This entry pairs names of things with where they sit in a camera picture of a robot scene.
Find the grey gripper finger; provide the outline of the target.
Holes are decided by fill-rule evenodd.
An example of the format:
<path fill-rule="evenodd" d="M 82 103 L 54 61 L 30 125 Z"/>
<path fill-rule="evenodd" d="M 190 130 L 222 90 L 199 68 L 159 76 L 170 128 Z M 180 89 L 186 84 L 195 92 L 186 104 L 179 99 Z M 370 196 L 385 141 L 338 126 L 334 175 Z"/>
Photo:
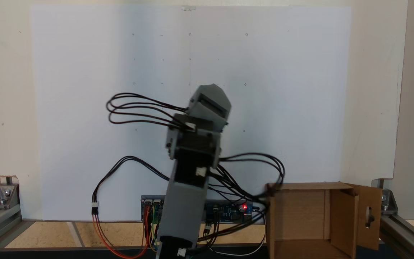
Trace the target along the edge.
<path fill-rule="evenodd" d="M 191 97 L 191 103 L 206 102 L 217 115 L 227 119 L 231 111 L 231 102 L 224 90 L 216 84 L 200 85 Z"/>

